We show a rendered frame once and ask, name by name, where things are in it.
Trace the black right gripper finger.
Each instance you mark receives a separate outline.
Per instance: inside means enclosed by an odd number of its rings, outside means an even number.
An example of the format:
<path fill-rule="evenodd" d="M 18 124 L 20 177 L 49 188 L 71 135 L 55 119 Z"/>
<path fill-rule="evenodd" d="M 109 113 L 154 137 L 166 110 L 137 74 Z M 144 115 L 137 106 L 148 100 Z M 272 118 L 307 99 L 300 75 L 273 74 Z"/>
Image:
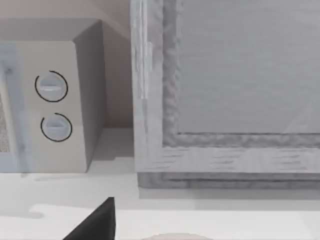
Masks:
<path fill-rule="evenodd" d="M 62 240 L 115 240 L 115 198 L 108 197 Z"/>

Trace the pale beige round object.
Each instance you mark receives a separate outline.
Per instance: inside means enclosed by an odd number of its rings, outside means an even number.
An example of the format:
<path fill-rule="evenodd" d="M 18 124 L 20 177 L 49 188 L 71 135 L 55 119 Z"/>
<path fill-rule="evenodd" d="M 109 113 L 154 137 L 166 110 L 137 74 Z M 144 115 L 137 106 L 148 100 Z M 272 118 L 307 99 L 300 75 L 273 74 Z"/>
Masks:
<path fill-rule="evenodd" d="M 162 233 L 155 234 L 142 240 L 213 240 L 210 237 L 202 236 L 194 233 Z"/>

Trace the small grey microwave knob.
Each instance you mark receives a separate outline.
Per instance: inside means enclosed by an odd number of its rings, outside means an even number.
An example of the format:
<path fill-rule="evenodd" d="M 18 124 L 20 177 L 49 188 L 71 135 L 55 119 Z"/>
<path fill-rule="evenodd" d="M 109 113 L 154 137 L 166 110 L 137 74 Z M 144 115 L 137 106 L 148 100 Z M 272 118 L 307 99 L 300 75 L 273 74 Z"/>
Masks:
<path fill-rule="evenodd" d="M 73 126 L 65 115 L 55 112 L 53 115 L 42 118 L 40 130 L 48 140 L 61 143 L 71 137 Z"/>

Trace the pale microwave oven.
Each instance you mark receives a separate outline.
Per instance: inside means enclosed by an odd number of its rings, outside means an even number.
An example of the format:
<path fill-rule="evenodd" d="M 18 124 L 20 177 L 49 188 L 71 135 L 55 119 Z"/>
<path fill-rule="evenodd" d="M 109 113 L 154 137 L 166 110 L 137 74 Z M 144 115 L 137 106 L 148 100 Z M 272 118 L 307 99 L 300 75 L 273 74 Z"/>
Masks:
<path fill-rule="evenodd" d="M 0 19 L 0 173 L 84 173 L 106 121 L 103 26 Z"/>

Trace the large grey microwave knob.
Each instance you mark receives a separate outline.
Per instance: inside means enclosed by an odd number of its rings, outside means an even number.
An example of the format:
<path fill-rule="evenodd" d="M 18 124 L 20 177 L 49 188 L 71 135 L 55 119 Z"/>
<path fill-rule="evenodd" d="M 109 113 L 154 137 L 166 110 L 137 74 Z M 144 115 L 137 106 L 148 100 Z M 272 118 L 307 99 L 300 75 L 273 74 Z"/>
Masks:
<path fill-rule="evenodd" d="M 54 70 L 38 75 L 34 81 L 34 88 L 38 96 L 49 103 L 62 101 L 69 91 L 65 77 Z"/>

